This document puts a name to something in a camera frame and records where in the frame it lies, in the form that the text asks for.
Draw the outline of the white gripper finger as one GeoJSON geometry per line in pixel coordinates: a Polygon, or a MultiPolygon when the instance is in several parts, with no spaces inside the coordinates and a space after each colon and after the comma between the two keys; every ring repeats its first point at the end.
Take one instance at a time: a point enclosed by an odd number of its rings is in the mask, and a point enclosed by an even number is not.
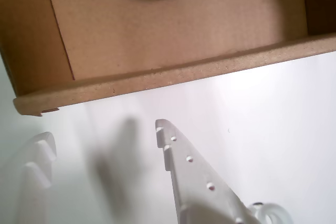
{"type": "Polygon", "coordinates": [[[48,197],[56,159],[55,139],[50,132],[33,136],[18,151],[19,188],[14,223],[48,222],[48,197]]]}
{"type": "Polygon", "coordinates": [[[159,119],[155,128],[179,223],[259,222],[174,124],[159,119]]]}

